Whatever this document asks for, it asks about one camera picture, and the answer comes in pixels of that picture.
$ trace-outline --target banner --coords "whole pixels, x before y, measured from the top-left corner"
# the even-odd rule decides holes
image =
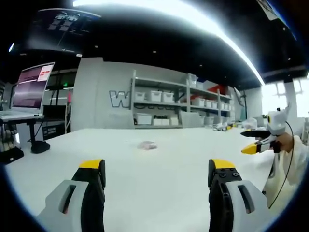
[[[71,9],[40,10],[30,24],[22,47],[71,52],[81,57],[86,41],[98,25],[100,17]]]

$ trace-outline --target hand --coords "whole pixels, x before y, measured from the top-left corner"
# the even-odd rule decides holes
[[[281,151],[289,153],[293,149],[293,137],[288,133],[278,136],[276,141],[280,143]]]

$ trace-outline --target monitor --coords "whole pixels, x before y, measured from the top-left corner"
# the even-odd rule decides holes
[[[54,62],[24,69],[18,79],[12,107],[41,109],[42,99]]]

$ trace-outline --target plastic bag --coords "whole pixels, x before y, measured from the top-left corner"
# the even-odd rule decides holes
[[[156,149],[157,147],[158,147],[157,144],[151,141],[144,141],[138,145],[138,149],[142,149],[142,150],[152,150],[152,149]]]
[[[257,120],[253,117],[248,118],[246,121],[242,122],[242,127],[245,129],[256,129],[257,128]]]

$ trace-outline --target desk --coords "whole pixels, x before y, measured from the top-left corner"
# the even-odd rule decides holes
[[[25,149],[25,157],[6,168],[17,194],[37,215],[45,197],[71,179],[82,161],[102,158],[106,231],[208,231],[210,158],[234,163],[241,177],[260,190],[271,169],[271,151],[258,156],[241,153],[254,140],[241,136],[241,131],[85,129],[48,140],[51,149],[42,154]],[[154,141],[158,148],[139,150],[142,141]]]

